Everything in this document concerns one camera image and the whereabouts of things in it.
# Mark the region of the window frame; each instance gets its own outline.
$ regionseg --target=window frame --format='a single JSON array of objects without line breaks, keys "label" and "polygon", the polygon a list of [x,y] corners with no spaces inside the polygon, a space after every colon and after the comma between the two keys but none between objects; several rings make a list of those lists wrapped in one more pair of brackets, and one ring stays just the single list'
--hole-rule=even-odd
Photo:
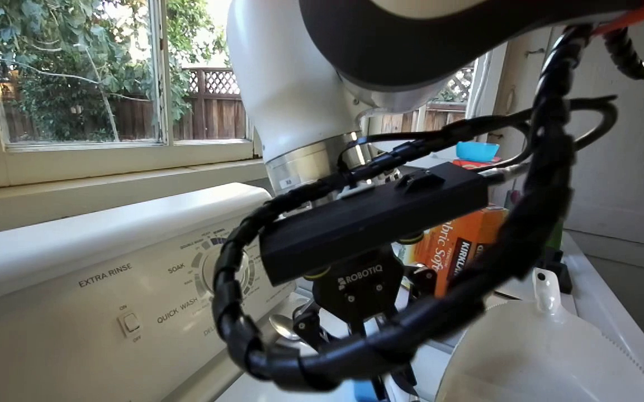
[{"label": "window frame", "polygon": [[466,118],[490,116],[496,112],[500,75],[506,62],[507,43],[476,59],[470,108]]},{"label": "window frame", "polygon": [[0,105],[0,187],[256,161],[256,146],[248,138],[21,146],[7,141],[2,116]]}]

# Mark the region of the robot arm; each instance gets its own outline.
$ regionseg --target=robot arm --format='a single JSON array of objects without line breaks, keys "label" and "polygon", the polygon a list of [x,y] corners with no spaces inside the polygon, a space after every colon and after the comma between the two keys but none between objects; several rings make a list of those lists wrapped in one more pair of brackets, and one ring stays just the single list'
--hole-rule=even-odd
[{"label": "robot arm", "polygon": [[[616,123],[610,99],[564,100],[572,70],[592,33],[587,23],[638,7],[644,7],[644,0],[592,4],[583,0],[553,4],[534,0],[280,0],[276,7],[235,0],[229,24],[230,59],[248,115],[267,146],[268,177],[280,198],[243,219],[218,262],[214,317],[230,358],[250,375],[276,380],[280,386],[331,388],[344,378],[392,371],[405,364],[427,337],[478,317],[480,298],[507,278],[524,278],[533,268],[546,238],[569,209],[574,151]],[[358,128],[360,116],[413,110],[435,91],[435,85],[483,52],[561,20],[583,24],[574,24],[556,43],[544,70],[534,110],[456,123],[413,138],[366,166],[338,173],[338,151],[344,151],[344,134]],[[579,144],[564,132],[572,110],[592,110],[603,116],[603,123]],[[483,174],[441,169],[276,224],[280,215],[304,203],[507,126],[527,134],[533,163],[514,161]],[[336,343],[314,358],[261,347],[256,324],[239,309],[242,298],[235,284],[242,248],[256,238],[263,236],[261,257],[271,279],[289,282],[304,271],[291,273],[282,268],[284,263],[309,268],[333,260],[358,262],[355,257],[373,252],[373,247],[483,206],[490,177],[516,170],[530,173],[525,199],[503,225],[498,244],[455,279],[445,299],[421,299],[389,320],[380,333]],[[358,230],[373,230],[373,236],[360,240]]]}]

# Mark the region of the wire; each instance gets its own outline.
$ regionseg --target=wire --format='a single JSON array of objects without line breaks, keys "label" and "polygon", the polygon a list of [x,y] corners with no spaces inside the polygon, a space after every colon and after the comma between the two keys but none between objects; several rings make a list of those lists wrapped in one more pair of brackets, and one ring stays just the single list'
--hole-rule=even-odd
[{"label": "wire", "polygon": [[486,177],[490,181],[490,185],[494,185],[494,183],[503,183],[503,181],[525,173],[527,169],[530,169],[530,163],[524,161],[524,163],[503,166],[503,169],[488,169],[488,170],[480,170],[478,174]]},{"label": "wire", "polygon": [[[572,99],[569,100],[569,110],[570,112],[598,112],[601,115],[601,123],[598,128],[592,128],[590,132],[578,137],[574,146],[578,151],[596,144],[600,137],[609,134],[610,128],[616,126],[617,122],[617,110],[610,105],[610,100],[616,100],[616,97],[601,97],[601,99]],[[503,160],[498,163],[490,163],[490,166],[483,166],[483,169],[476,169],[478,173],[486,173],[486,170],[494,170],[494,169],[507,169],[507,166],[516,166],[521,161],[525,161],[527,157],[533,157],[534,148],[530,146],[533,144],[533,137],[530,137],[530,116],[533,116],[533,110],[524,110],[524,112],[516,112],[516,115],[511,115],[511,116],[496,116],[500,118],[500,123],[506,128],[514,128],[516,132],[521,132],[525,137],[525,146],[518,155],[511,157],[511,160]],[[452,146],[456,146],[459,141],[473,141],[476,138],[478,134],[483,132],[468,132],[468,134],[461,134],[456,137]],[[429,137],[447,137],[447,129],[437,129],[437,132],[392,132],[392,134],[371,134],[371,137],[360,137],[358,141],[351,141],[342,148],[339,157],[338,157],[338,169],[339,170],[346,170],[344,166],[344,155],[351,151],[351,148],[358,148],[358,146],[370,146],[370,144],[384,144],[384,141],[426,141]]]},{"label": "wire", "polygon": [[644,61],[638,56],[628,29],[610,31],[603,38],[616,68],[634,80],[644,80]]}]

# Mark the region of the green foliage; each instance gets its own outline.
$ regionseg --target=green foliage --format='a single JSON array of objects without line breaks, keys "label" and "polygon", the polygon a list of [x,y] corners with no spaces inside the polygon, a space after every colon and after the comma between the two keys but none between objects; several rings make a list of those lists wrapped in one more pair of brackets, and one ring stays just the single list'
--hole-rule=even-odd
[{"label": "green foliage", "polygon": [[[114,105],[153,97],[145,38],[145,0],[0,0],[0,80],[19,85],[41,138],[108,141]],[[167,0],[167,47],[178,122],[191,83],[182,66],[224,52],[203,0]]]}]

